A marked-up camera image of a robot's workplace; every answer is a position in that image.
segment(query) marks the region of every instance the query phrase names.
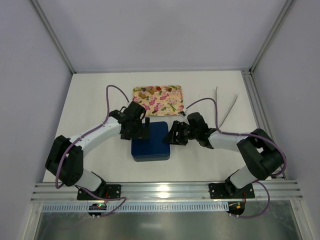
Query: white cable tray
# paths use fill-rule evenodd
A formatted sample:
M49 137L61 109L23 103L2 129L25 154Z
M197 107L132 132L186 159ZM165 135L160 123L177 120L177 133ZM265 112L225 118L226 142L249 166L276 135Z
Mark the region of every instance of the white cable tray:
M118 202L108 202L105 211L89 210L93 203L44 203L42 213L87 213L109 212ZM228 211L228 202L129 202L124 203L117 213L177 213Z

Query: blue box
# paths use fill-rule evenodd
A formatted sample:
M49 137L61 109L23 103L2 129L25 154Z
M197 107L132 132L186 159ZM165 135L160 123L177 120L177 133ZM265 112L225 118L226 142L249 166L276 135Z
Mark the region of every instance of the blue box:
M165 121L150 122L149 139L132 139L131 155L136 162L163 161L170 158L170 144L162 142L168 134Z

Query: floral cloth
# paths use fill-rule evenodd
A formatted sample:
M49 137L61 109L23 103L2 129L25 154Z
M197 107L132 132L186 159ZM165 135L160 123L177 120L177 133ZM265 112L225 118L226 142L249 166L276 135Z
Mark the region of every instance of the floral cloth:
M137 86L132 100L145 108L146 116L174 116L184 110L182 88L178 85Z

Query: work surface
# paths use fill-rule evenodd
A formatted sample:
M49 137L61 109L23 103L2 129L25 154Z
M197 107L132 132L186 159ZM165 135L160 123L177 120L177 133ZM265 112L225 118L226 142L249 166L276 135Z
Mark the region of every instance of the work surface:
M235 97L238 98L221 129L230 132L251 132L257 128L245 84L240 71L184 71L74 74L64 104L56 136L69 138L101 123L106 116L106 86L121 88L131 100L137 86L180 85L184 105L215 97L216 87L219 123L224 119ZM114 88L109 90L110 110L126 106L126 99ZM202 101L188 113L199 112L210 128L215 127L214 105ZM179 116L151 117L151 122L166 121L171 128ZM84 159L84 167L107 182L192 182L223 181L245 165L238 152L207 149L197 141L187 146L171 145L171 156L165 161L135 162L131 142L120 135L108 139ZM46 171L43 181L55 177Z

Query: robotic arm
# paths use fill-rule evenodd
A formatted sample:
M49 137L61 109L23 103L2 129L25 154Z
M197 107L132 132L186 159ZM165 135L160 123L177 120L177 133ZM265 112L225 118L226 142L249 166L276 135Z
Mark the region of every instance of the robotic arm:
M110 112L106 124L83 137L70 149L62 165L59 180L68 187L77 185L104 198L107 191L106 182L96 174L84 169L84 157L101 143L118 134L121 134L121 139L126 140L148 139L150 118L145 118L145 115L145 108L134 101L128 107ZM70 138L63 135L58 136L53 142L45 168L56 176L63 153L83 134L80 133Z
M265 180L284 164L277 149L259 138L222 134L216 128L209 128L198 112L189 115L184 112L180 114L186 117L189 124L174 121L168 135L163 139L164 142L185 146L188 140L197 140L202 147L226 149L242 155L246 166L230 175L223 186L219 187L225 198L241 196L247 185L256 180ZM251 134L272 141L262 129L257 128Z

